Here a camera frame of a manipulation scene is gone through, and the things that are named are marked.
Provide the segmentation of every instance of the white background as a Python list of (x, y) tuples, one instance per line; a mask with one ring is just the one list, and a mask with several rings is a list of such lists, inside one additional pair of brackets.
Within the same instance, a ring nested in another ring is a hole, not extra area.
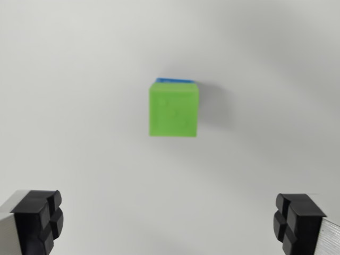
[[(339, 193), (340, 2), (0, 0), (0, 201), (59, 189), (53, 255), (283, 254), (280, 192)], [(156, 77), (197, 138), (148, 136)]]

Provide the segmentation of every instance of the stacked cubes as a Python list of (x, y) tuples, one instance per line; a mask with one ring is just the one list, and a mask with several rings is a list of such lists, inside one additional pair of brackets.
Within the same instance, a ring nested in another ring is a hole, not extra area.
[(199, 90), (194, 81), (159, 78), (149, 90), (150, 135), (195, 137)]

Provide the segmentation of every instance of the blue block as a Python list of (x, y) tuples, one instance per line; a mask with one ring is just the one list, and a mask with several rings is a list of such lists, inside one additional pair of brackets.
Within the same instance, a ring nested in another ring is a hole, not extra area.
[(195, 83), (192, 80), (180, 80), (180, 79), (170, 79), (170, 78), (158, 78), (156, 82), (161, 83)]

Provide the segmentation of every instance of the black gripper pad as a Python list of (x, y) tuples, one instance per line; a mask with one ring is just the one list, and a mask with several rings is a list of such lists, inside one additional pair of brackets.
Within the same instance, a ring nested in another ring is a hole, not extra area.
[(274, 232), (286, 255), (313, 255), (326, 215), (306, 194), (279, 194)]
[(31, 190), (12, 210), (22, 255), (49, 255), (64, 217), (59, 191)]

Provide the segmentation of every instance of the green cube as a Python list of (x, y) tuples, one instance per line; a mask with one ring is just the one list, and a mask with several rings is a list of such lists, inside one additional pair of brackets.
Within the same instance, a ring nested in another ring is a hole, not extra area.
[(199, 90), (194, 82), (155, 82), (149, 103), (151, 136), (196, 136)]

